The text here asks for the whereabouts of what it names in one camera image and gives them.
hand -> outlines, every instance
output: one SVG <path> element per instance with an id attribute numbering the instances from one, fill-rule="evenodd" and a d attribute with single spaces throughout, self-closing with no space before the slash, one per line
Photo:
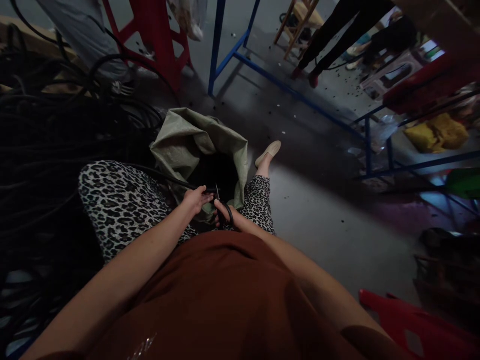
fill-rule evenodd
<path id="1" fill-rule="evenodd" d="M 230 223 L 230 214 L 229 214 L 229 211 L 227 210 L 227 208 L 217 199 L 215 199 L 214 204 L 215 204 L 215 207 L 218 209 L 214 213 L 215 215 L 217 215 L 216 218 L 215 218 L 215 223 L 216 223 L 215 226 L 217 228 L 220 227 L 220 219 L 219 219 L 219 216 L 218 216 L 219 211 L 223 215 L 223 217 L 226 219 L 227 223 Z M 237 224 L 242 224 L 243 220 L 248 221 L 243 215 L 240 215 L 240 213 L 237 211 L 237 209 L 235 209 L 233 206 L 230 206 L 230 210 L 231 210 L 231 214 L 233 216 L 234 225 L 236 227 L 238 227 Z"/>
<path id="2" fill-rule="evenodd" d="M 187 190 L 185 193 L 181 204 L 191 211 L 192 216 L 198 215 L 202 207 L 214 199 L 214 195 L 204 193 L 205 190 L 207 190 L 206 186 L 200 186 L 196 190 Z"/>

beige flat shoe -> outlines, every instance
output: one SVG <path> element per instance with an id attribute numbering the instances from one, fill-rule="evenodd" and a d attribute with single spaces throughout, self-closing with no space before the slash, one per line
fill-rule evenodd
<path id="1" fill-rule="evenodd" d="M 272 158 L 275 157 L 275 155 L 278 154 L 280 148 L 282 147 L 282 142 L 281 141 L 274 141 L 272 142 L 266 150 L 263 152 L 263 154 L 255 161 L 255 166 L 258 168 L 260 165 L 260 162 L 264 159 L 265 155 L 270 154 Z"/>

black pants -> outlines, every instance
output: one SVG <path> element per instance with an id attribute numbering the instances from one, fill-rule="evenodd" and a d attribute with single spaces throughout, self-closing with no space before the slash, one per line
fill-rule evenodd
<path id="1" fill-rule="evenodd" d="M 305 69 L 325 49 L 330 40 L 358 14 L 334 48 L 320 60 L 313 70 L 313 75 L 320 75 L 362 35 L 373 28 L 394 6 L 390 0 L 340 0 L 333 10 L 333 14 L 316 32 L 298 67 Z"/>
<path id="2" fill-rule="evenodd" d="M 417 29 L 406 16 L 371 37 L 371 45 L 363 55 L 363 64 L 370 66 L 382 50 L 403 53 L 417 43 Z"/>

leopard print pants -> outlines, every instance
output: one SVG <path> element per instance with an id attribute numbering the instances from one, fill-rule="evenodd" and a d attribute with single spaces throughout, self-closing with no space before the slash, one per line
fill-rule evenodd
<path id="1" fill-rule="evenodd" d="M 103 160 L 85 166 L 79 176 L 78 190 L 105 263 L 173 211 L 155 180 L 117 161 Z M 250 181 L 245 191 L 245 205 L 239 212 L 275 234 L 269 178 L 255 176 Z M 188 225 L 178 244 L 197 235 Z"/>

wooden chair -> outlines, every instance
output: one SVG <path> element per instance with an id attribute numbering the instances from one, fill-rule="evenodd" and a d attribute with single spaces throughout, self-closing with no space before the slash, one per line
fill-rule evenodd
<path id="1" fill-rule="evenodd" d="M 308 44 L 298 44 L 297 41 L 304 28 L 320 29 L 325 21 L 316 10 L 320 0 L 292 0 L 288 11 L 286 12 L 285 19 L 278 29 L 274 44 L 279 42 L 280 36 L 285 31 L 290 39 L 288 43 L 288 50 L 285 53 L 284 59 L 286 60 L 293 48 L 302 49 L 301 54 L 308 48 Z M 292 13 L 298 19 L 298 26 L 289 28 L 287 22 L 290 19 Z"/>

